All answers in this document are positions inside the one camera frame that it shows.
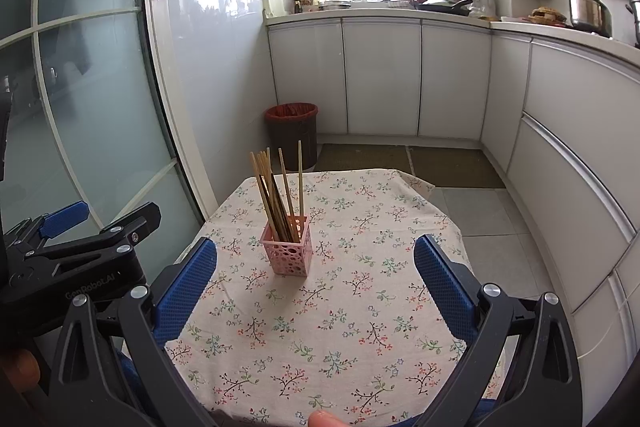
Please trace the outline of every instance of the brown trash can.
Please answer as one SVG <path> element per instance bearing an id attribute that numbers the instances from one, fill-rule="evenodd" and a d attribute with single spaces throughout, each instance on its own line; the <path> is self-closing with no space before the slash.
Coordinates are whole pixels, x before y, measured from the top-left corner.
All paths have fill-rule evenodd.
<path id="1" fill-rule="evenodd" d="M 281 148 L 287 171 L 298 171 L 298 140 L 302 142 L 302 169 L 310 169 L 318 161 L 317 114 L 318 106 L 304 102 L 283 103 L 265 111 L 264 121 L 273 148 L 271 157 L 277 157 Z"/>

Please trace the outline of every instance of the floral pattern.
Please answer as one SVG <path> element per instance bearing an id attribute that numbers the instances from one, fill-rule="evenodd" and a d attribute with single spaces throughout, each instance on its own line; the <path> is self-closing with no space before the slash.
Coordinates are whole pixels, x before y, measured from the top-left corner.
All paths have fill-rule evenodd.
<path id="1" fill-rule="evenodd" d="M 413 246 L 432 233 L 468 266 L 460 231 L 428 202 L 433 186 L 404 172 L 311 172 L 304 181 L 308 277 L 274 275 L 257 240 L 266 221 L 260 194 L 247 179 L 196 236 L 215 242 L 217 268 L 165 350 L 220 419 L 300 427 L 325 409 L 382 427 L 419 415 L 465 344 L 418 275 Z M 276 183 L 284 194 L 281 176 Z M 297 202 L 297 174 L 289 184 Z M 485 396 L 501 382 L 499 363 Z"/>

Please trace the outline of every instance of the metal bolt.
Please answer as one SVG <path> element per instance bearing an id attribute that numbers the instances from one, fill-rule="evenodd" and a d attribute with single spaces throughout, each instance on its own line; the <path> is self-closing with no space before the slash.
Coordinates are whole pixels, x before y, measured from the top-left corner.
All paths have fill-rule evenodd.
<path id="1" fill-rule="evenodd" d="M 500 288 L 493 283 L 485 284 L 482 287 L 482 290 L 490 297 L 497 297 L 500 295 Z"/>
<path id="2" fill-rule="evenodd" d="M 558 302 L 560 302 L 560 299 L 555 293 L 549 292 L 545 293 L 545 301 L 547 301 L 549 304 L 558 304 Z"/>
<path id="3" fill-rule="evenodd" d="M 146 289 L 146 286 L 136 286 L 131 290 L 130 295 L 134 299 L 142 299 L 147 293 L 148 290 Z"/>
<path id="4" fill-rule="evenodd" d="M 80 307 L 86 302 L 86 295 L 81 293 L 80 295 L 76 295 L 72 300 L 74 306 Z"/>

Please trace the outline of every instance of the baseboard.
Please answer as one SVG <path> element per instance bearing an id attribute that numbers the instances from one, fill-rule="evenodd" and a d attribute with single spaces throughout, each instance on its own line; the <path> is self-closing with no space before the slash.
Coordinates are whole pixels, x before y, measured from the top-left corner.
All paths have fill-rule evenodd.
<path id="1" fill-rule="evenodd" d="M 499 163 L 494 158 L 494 156 L 488 151 L 488 149 L 484 145 L 482 145 L 481 148 L 482 148 L 482 152 L 489 160 L 489 163 L 491 163 L 495 171 L 498 173 L 498 176 L 500 176 L 500 179 L 504 183 L 504 187 L 507 189 L 507 192 L 511 196 L 511 199 L 516 204 L 518 210 L 522 214 L 522 218 L 524 219 L 525 223 L 527 223 L 527 227 L 529 227 L 529 232 L 531 232 L 531 237 L 533 237 L 533 240 L 535 241 L 538 247 L 538 250 L 540 250 L 540 255 L 542 256 L 542 261 L 545 263 L 546 271 L 549 273 L 549 279 L 551 279 L 551 284 L 554 287 L 554 292 L 558 295 L 561 302 L 564 302 L 564 303 L 568 302 L 568 300 L 566 299 L 566 292 L 564 291 L 564 285 L 562 285 L 562 281 L 560 279 L 560 276 L 558 275 L 558 268 L 556 267 L 556 263 L 553 259 L 553 256 L 551 256 L 551 252 L 549 251 L 549 248 L 546 245 L 545 238 L 543 237 L 542 232 L 540 232 L 540 229 L 538 228 L 538 225 L 533 219 L 533 216 L 531 216 L 529 209 L 524 204 L 524 201 L 522 201 L 522 198 L 520 197 L 515 187 L 511 183 L 510 179 L 508 179 L 507 174 L 502 170 L 502 168 L 500 167 Z M 567 315 L 567 319 L 569 320 L 569 325 L 573 330 L 574 325 L 571 318 L 571 310 L 565 309 L 564 311 Z"/>
<path id="2" fill-rule="evenodd" d="M 481 143 L 477 140 L 467 140 L 462 138 L 427 138 L 424 136 L 380 136 L 371 134 L 318 134 L 318 143 L 409 145 L 414 147 L 482 149 Z"/>

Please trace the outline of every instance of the pink plastic basket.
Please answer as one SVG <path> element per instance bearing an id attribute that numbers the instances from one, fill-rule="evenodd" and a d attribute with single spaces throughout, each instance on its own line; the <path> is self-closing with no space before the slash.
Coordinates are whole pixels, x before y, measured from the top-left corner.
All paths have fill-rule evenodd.
<path id="1" fill-rule="evenodd" d="M 264 245 L 264 249 L 269 257 L 271 268 L 278 275 L 298 275 L 306 277 L 311 264 L 311 256 L 314 249 L 311 246 L 311 232 L 306 226 L 306 216 L 287 216 L 290 222 L 294 223 L 298 230 L 302 227 L 302 241 L 300 243 L 281 243 L 273 241 L 273 234 L 269 223 L 262 230 L 260 243 Z"/>

